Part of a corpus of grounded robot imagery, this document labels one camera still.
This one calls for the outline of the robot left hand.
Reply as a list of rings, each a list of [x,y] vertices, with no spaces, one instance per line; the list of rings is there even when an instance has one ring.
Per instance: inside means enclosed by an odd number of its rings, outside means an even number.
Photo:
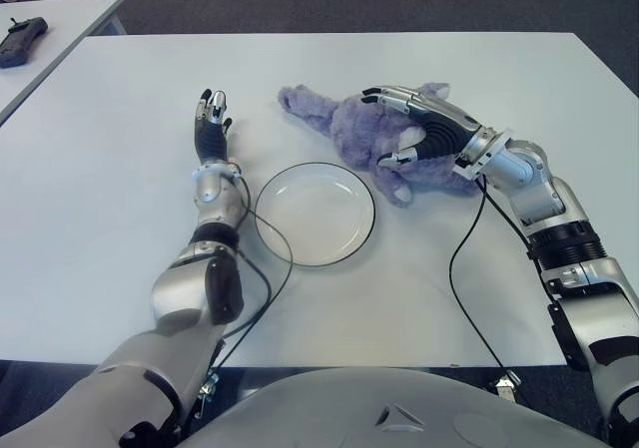
[[[206,89],[198,102],[194,121],[194,144],[201,164],[228,160],[227,131],[233,122],[226,118],[224,91]]]

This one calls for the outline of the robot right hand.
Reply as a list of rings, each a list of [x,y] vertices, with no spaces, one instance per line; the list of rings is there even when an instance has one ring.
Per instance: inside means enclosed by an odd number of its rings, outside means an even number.
[[[415,161],[457,156],[486,129],[466,112],[437,95],[401,86],[365,89],[361,101],[402,113],[424,130],[424,137],[418,143],[380,156],[377,160],[379,167],[394,169]]]

